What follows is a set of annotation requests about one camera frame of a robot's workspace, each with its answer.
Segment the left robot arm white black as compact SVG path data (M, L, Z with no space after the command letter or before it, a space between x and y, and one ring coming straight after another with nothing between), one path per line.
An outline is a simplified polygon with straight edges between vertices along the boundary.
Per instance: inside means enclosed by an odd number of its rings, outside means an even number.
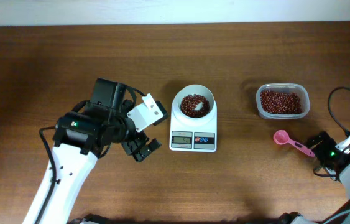
M53 146L40 128L49 162L24 223L66 223L83 183L112 144L120 144L136 162L161 146L144 129L167 119L167 111L151 94L142 95L138 105L139 92L99 78L91 99L76 104L52 126Z

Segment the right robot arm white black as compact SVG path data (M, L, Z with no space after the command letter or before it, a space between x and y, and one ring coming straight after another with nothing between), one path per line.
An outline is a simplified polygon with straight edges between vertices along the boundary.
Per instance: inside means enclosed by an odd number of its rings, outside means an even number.
M315 157L319 166L313 169L313 173L318 177L329 177L345 188L348 201L322 223L350 223L350 136L336 143L323 131L302 144L290 139L286 131L278 130L273 140L279 145L290 144L304 154Z

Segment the pink measuring scoop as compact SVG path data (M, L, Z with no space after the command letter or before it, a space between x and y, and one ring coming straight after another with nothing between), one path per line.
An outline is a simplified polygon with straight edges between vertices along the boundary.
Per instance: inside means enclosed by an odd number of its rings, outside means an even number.
M305 155L315 157L314 152L310 148L307 148L302 143L296 142L293 139L291 139L288 135L288 132L286 132L285 130L276 131L274 133L273 140L278 145L290 144Z

